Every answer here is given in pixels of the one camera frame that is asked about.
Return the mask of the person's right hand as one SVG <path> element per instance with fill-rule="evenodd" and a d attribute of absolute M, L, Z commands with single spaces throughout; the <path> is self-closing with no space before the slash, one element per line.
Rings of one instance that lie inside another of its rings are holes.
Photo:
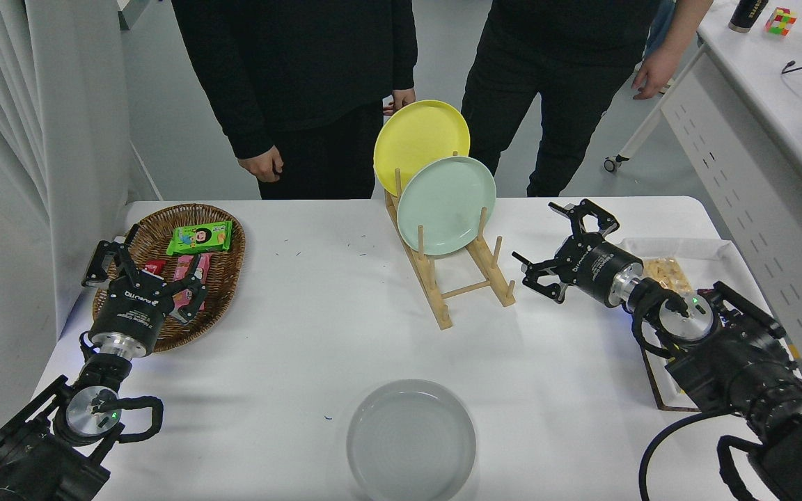
<path fill-rule="evenodd" d="M 237 159 L 237 162 L 239 167 L 254 175 L 261 183 L 276 183 L 283 174 L 283 157 L 275 145 L 258 156 Z"/>

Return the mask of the person's left hand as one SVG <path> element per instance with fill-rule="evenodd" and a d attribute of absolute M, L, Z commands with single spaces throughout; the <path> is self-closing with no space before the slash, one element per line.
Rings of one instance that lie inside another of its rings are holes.
<path fill-rule="evenodd" d="M 682 50 L 660 47 L 653 51 L 637 70 L 632 88 L 634 100 L 648 100 L 658 95 L 669 82 L 682 59 Z"/>
<path fill-rule="evenodd" d="M 415 89 L 398 89 L 391 91 L 391 98 L 388 104 L 385 104 L 382 113 L 386 117 L 391 117 L 395 112 L 400 111 L 405 106 L 413 104 L 416 101 Z"/>

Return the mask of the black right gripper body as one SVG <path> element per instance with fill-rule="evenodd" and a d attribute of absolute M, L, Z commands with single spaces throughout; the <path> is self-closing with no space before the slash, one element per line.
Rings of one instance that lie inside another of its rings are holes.
<path fill-rule="evenodd" d="M 614 308 L 628 297 L 642 275 L 642 260 L 601 235 L 569 237 L 560 247 L 560 282 L 575 286 Z"/>

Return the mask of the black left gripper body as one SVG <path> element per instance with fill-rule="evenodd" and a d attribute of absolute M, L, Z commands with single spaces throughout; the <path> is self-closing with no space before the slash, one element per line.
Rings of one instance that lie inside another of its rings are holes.
<path fill-rule="evenodd" d="M 141 344 L 154 344 L 160 329 L 174 310 L 173 297 L 166 293 L 162 277 L 142 271 L 140 288 L 127 276 L 112 281 L 107 298 L 91 328 L 91 340 L 102 344 L 108 334 L 122 334 Z"/>

